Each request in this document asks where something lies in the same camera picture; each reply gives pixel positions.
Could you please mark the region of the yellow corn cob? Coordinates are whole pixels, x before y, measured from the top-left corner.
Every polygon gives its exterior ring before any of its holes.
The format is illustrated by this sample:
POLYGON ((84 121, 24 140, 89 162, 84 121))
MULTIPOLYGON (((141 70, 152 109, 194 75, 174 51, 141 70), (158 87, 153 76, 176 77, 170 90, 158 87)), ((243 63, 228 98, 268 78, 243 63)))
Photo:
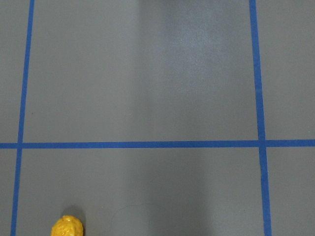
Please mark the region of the yellow corn cob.
POLYGON ((52 227, 51 236, 83 236, 84 228, 81 221, 71 215, 64 215, 52 227))

